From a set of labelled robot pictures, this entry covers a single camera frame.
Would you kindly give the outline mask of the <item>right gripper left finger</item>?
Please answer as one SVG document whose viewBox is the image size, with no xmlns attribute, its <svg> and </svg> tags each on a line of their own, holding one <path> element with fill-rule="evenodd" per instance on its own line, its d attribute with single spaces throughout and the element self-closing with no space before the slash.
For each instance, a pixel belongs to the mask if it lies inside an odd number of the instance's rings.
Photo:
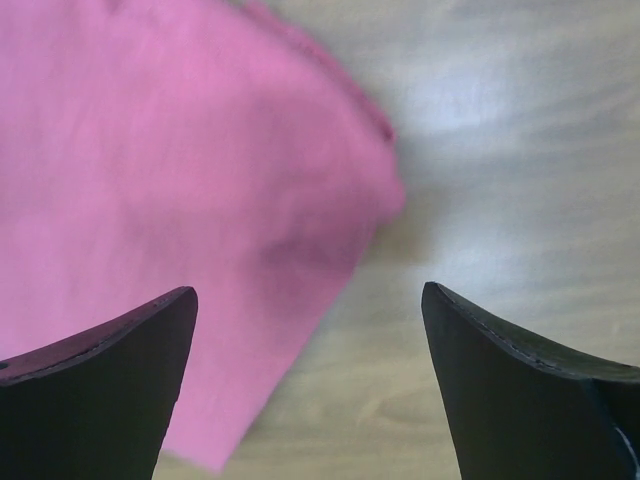
<svg viewBox="0 0 640 480">
<path fill-rule="evenodd" d="M 178 400 L 198 311 L 180 287 L 1 362 L 4 479 L 149 479 Z"/>
</svg>

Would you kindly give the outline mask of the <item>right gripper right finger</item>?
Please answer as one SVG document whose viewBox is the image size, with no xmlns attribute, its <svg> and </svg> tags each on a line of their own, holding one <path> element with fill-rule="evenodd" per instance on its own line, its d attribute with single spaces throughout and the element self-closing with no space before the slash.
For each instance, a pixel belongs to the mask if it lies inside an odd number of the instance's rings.
<svg viewBox="0 0 640 480">
<path fill-rule="evenodd" d="M 549 340 L 435 282 L 421 309 L 462 478 L 638 478 L 638 367 Z"/>
</svg>

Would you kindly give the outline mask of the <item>pink red t shirt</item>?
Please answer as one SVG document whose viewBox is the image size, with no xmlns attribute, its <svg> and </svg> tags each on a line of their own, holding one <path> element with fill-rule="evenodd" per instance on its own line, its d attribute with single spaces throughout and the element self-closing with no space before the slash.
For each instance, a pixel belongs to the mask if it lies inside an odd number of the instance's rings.
<svg viewBox="0 0 640 480">
<path fill-rule="evenodd" d="M 199 312 L 164 446 L 219 471 L 376 229 L 395 135 L 259 5 L 1 5 L 1 351 L 181 285 Z"/>
</svg>

